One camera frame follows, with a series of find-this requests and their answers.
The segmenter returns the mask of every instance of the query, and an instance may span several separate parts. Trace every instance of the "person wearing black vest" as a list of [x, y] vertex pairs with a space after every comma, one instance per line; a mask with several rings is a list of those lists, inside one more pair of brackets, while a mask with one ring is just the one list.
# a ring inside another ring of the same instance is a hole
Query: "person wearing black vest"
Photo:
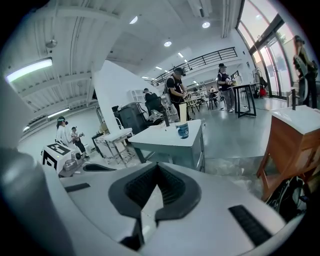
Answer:
[[226, 68], [223, 63], [219, 64], [217, 83], [221, 86], [221, 91], [226, 102], [226, 109], [231, 113], [235, 110], [235, 93], [233, 89], [228, 89], [232, 86], [232, 80], [227, 74]]
[[[317, 108], [317, 87], [316, 87], [316, 67], [315, 63], [310, 61], [307, 56], [306, 49], [304, 48], [305, 41], [298, 35], [294, 36], [294, 46], [296, 55], [302, 60], [307, 67], [307, 74], [303, 74], [301, 67], [298, 65], [295, 57], [293, 57], [293, 64], [298, 71], [299, 77], [299, 105], [309, 106], [309, 95], [311, 94], [312, 108]], [[304, 100], [305, 92], [305, 79], [307, 80], [308, 88], [306, 99]]]
[[[181, 67], [177, 67], [173, 74], [166, 80], [166, 86], [168, 88], [168, 93], [170, 95], [170, 100], [176, 111], [178, 112], [178, 116], [180, 119], [180, 108], [179, 104], [183, 103], [187, 97], [188, 93], [184, 85], [182, 84], [181, 77], [185, 76], [185, 71]], [[187, 120], [190, 119], [188, 111], [186, 112]]]

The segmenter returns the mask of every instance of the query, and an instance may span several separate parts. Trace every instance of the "black railing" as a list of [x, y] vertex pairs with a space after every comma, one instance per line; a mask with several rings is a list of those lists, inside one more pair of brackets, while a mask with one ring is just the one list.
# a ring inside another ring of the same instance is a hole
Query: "black railing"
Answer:
[[169, 76], [172, 75], [172, 73], [174, 72], [174, 69], [178, 67], [183, 68], [185, 72], [188, 72], [208, 64], [217, 63], [217, 62], [235, 58], [235, 57], [238, 57], [238, 55], [234, 47], [213, 51], [205, 55], [191, 59], [186, 63], [175, 66], [174, 68], [170, 69], [168, 72], [159, 75], [155, 80], [149, 81], [149, 82], [153, 86], [156, 86], [157, 83], [159, 84], [163, 83], [164, 81], [167, 80]]

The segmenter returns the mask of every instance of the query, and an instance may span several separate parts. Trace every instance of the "black table frame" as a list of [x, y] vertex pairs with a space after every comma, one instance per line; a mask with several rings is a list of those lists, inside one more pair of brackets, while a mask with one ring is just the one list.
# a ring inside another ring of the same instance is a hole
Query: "black table frame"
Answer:
[[[241, 89], [241, 88], [245, 88], [246, 99], [247, 99], [248, 107], [249, 107], [248, 111], [245, 111], [245, 112], [240, 111], [239, 89]], [[257, 116], [256, 105], [255, 105], [254, 96], [253, 96], [253, 93], [251, 90], [251, 84], [238, 85], [238, 86], [232, 87], [232, 89], [234, 91], [235, 113], [238, 114], [238, 118], [243, 117], [243, 116], [256, 117]], [[250, 100], [249, 100], [249, 96], [248, 96], [248, 90], [249, 90], [250, 98], [252, 101], [253, 113], [251, 113], [251, 106], [250, 106]]]

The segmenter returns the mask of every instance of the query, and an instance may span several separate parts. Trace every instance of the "black slot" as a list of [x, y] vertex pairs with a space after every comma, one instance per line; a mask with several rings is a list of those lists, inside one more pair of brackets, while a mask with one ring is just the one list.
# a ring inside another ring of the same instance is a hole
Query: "black slot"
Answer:
[[73, 185], [73, 186], [66, 186], [64, 189], [67, 193], [69, 192], [74, 192], [74, 191], [78, 191], [78, 190], [83, 190], [86, 188], [89, 188], [90, 185], [88, 183], [81, 183], [81, 184], [77, 184], [77, 185]]
[[228, 210], [255, 246], [263, 244], [272, 237], [272, 235], [243, 205], [233, 206]]

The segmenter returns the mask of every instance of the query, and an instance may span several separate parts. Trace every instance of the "ceiling light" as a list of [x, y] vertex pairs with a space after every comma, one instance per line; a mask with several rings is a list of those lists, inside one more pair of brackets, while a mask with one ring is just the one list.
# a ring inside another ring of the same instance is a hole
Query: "ceiling light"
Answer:
[[171, 41], [167, 41], [167, 42], [164, 43], [164, 46], [165, 46], [165, 47], [169, 47], [171, 44], [172, 44]]
[[61, 110], [61, 111], [59, 111], [59, 112], [57, 112], [57, 113], [48, 115], [48, 118], [52, 118], [52, 117], [54, 117], [54, 116], [56, 116], [56, 115], [59, 115], [59, 114], [61, 114], [61, 113], [63, 113], [63, 112], [67, 112], [67, 111], [69, 111], [69, 110], [70, 110], [69, 108], [66, 108], [66, 109]]
[[16, 80], [26, 74], [29, 74], [33, 71], [40, 70], [40, 69], [50, 67], [50, 66], [52, 66], [51, 57], [44, 58], [44, 59], [38, 60], [37, 62], [35, 62], [33, 64], [30, 64], [28, 66], [20, 68], [19, 70], [7, 75], [6, 79], [8, 80], [8, 82], [13, 82], [14, 80]]
[[203, 24], [202, 24], [202, 27], [203, 27], [204, 29], [209, 28], [209, 27], [210, 27], [210, 22], [205, 22], [205, 23], [203, 23]]
[[138, 16], [135, 16], [135, 17], [133, 18], [133, 20], [130, 21], [129, 24], [134, 24], [134, 23], [137, 22], [137, 20], [138, 20]]

